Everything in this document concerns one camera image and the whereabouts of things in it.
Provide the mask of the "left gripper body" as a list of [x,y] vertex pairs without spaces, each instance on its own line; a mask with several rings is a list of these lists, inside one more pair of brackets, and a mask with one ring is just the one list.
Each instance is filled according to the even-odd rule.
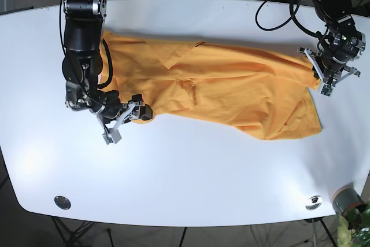
[[353,21],[333,22],[326,26],[328,35],[325,42],[321,43],[321,62],[327,72],[338,72],[365,51],[365,35],[356,29]]

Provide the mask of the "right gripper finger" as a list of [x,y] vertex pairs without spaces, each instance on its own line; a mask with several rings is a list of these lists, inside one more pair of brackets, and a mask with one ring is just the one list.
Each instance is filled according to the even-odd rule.
[[[113,143],[116,144],[121,140],[121,135],[119,133],[119,127],[129,118],[129,114],[122,114],[120,116],[115,117],[114,119],[109,119],[107,117],[103,117],[102,115],[98,115],[97,119],[100,125],[103,128],[103,138],[107,145]],[[107,126],[108,123],[114,121],[115,124],[113,127],[109,128]]]
[[134,120],[149,121],[153,118],[153,110],[143,101],[142,94],[133,95],[128,108],[120,115],[119,123],[125,124]]

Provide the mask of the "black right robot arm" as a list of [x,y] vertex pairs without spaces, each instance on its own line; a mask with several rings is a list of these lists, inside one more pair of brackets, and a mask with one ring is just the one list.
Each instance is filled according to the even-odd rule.
[[140,94],[127,103],[116,90],[104,92],[113,79],[113,61],[103,39],[107,0],[60,0],[60,27],[64,59],[62,72],[66,80],[65,103],[73,111],[89,110],[103,128],[107,144],[121,140],[119,127],[133,120],[150,120],[152,109]]

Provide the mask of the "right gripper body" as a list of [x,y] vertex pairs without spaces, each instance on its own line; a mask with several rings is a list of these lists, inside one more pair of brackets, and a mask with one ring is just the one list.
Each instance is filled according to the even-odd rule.
[[89,110],[102,118],[104,124],[108,124],[125,111],[125,104],[121,103],[117,90],[103,91],[111,84],[112,76],[101,84],[98,79],[98,76],[90,79],[84,77],[78,82],[72,76],[67,77],[65,104],[75,112]]

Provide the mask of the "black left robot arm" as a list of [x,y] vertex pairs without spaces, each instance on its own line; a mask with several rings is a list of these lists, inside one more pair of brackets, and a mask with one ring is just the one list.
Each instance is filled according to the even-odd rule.
[[351,0],[311,0],[318,17],[325,23],[325,33],[307,30],[296,18],[301,0],[289,3],[288,21],[318,40],[317,50],[300,47],[298,51],[313,65],[314,78],[321,80],[320,93],[332,95],[336,85],[351,75],[360,76],[347,63],[361,57],[366,48],[365,34],[356,29]]

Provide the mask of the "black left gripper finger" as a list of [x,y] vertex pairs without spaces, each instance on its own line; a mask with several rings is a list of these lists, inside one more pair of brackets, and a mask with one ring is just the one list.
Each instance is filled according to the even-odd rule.
[[314,77],[320,79],[323,83],[327,83],[328,77],[326,77],[325,66],[323,64],[321,53],[316,53],[311,49],[299,47],[297,52],[306,55],[307,59],[313,65]]
[[361,72],[355,67],[343,67],[339,71],[330,73],[326,76],[324,75],[321,79],[323,82],[321,94],[325,95],[326,97],[330,97],[336,86],[351,75],[360,77]]

